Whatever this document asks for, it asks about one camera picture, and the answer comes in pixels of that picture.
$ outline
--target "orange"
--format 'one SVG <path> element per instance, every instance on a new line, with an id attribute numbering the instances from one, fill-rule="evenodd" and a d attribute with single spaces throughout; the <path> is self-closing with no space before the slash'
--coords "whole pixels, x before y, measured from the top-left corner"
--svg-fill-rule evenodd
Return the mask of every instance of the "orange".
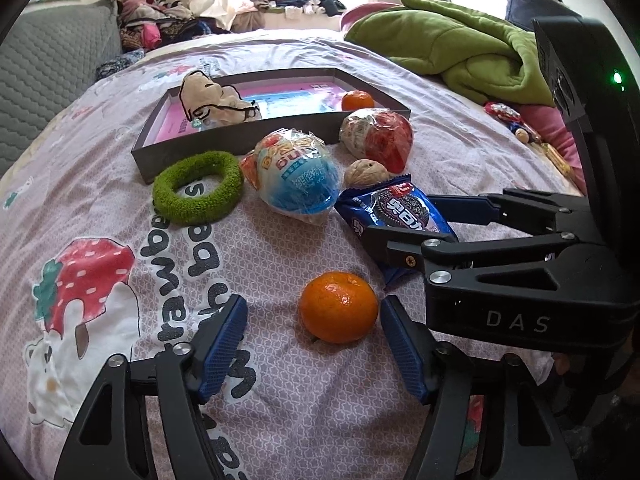
<path id="1" fill-rule="evenodd" d="M 342 97 L 342 111 L 351 112 L 361 108 L 375 108 L 376 102 L 370 94 L 362 90 L 352 90 Z"/>
<path id="2" fill-rule="evenodd" d="M 298 304 L 309 332 L 329 343 L 367 335 L 378 317 L 378 298 L 369 283 L 348 272 L 326 272 L 307 283 Z"/>

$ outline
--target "green fuzzy ring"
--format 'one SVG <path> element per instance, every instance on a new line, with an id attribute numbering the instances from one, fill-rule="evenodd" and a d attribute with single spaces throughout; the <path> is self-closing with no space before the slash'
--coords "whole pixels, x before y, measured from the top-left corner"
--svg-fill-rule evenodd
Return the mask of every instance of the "green fuzzy ring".
<path id="1" fill-rule="evenodd" d="M 175 190 L 210 174 L 223 177 L 211 193 L 197 198 L 178 196 Z M 201 225 L 231 213 L 242 195 L 242 172 L 236 158 L 227 152 L 205 152 L 176 162 L 156 177 L 154 205 L 169 220 L 183 225 Z"/>

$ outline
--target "blue gripper pad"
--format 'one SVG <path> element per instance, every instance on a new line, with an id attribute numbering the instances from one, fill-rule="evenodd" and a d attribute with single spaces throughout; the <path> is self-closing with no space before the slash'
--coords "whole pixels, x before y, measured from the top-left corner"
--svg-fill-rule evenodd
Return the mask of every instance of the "blue gripper pad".
<path id="1" fill-rule="evenodd" d="M 404 387 L 420 403 L 425 404 L 429 390 L 424 384 L 424 362 L 388 298 L 385 298 L 380 306 L 380 323 L 385 332 L 386 342 L 400 368 Z"/>
<path id="2" fill-rule="evenodd" d="M 198 389 L 201 404 L 206 404 L 212 396 L 220 391 L 225 376 L 229 372 L 229 365 L 236 356 L 236 349 L 244 334 L 248 309 L 246 300 L 240 296 L 237 298 L 204 359 L 202 383 Z"/>

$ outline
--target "pink bedsheet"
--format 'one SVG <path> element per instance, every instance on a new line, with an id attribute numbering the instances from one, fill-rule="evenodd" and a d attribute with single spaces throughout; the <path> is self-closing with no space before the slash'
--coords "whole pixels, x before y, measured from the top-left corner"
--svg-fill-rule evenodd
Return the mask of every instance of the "pink bedsheet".
<path id="1" fill-rule="evenodd" d="M 383 295 L 382 276 L 335 212 L 322 227 L 303 224 L 268 209 L 249 186 L 215 224 L 183 228 L 154 211 L 130 149 L 186 72 L 346 70 L 411 108 L 408 171 L 425 192 L 499 192 L 514 181 L 567 190 L 481 107 L 363 48 L 300 32 L 229 36 L 96 83 L 0 197 L 9 202 L 0 208 L 0 430 L 36 480 L 53 478 L 70 422 L 110 354 L 143 359 L 190 340 L 231 293 L 248 301 L 248 327 L 222 393 L 203 408 L 216 422 L 209 437 L 226 478 L 395 480 L 418 441 L 428 409 L 404 389 L 379 325 L 334 346 L 298 322 L 300 292 L 327 270 L 355 272 Z M 341 145 L 329 149 L 341 169 L 354 160 Z M 213 185 L 195 182 L 184 193 Z M 495 225 L 456 231 L 462 240 L 517 236 Z M 419 276 L 395 292 L 413 319 L 425 319 Z M 546 352 L 437 337 L 487 358 L 516 351 L 539 379 L 552 365 Z M 148 412 L 159 477 L 169 479 L 157 405 Z"/>

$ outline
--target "pink pillow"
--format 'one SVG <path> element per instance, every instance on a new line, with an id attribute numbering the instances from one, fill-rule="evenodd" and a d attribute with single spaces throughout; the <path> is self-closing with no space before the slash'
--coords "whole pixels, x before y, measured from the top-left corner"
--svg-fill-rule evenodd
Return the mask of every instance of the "pink pillow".
<path id="1" fill-rule="evenodd" d="M 353 9 L 347 10 L 347 12 L 340 17 L 340 31 L 346 34 L 353 24 L 360 18 L 369 16 L 379 10 L 388 9 L 389 7 L 399 7 L 399 5 L 390 4 L 389 2 L 371 2 L 353 7 Z"/>
<path id="2" fill-rule="evenodd" d="M 583 194 L 587 194 L 582 163 L 574 136 L 564 126 L 562 115 L 558 109 L 542 105 L 521 105 L 518 111 L 522 120 L 536 130 L 545 142 L 558 150 L 569 166 L 574 168 L 575 185 Z"/>

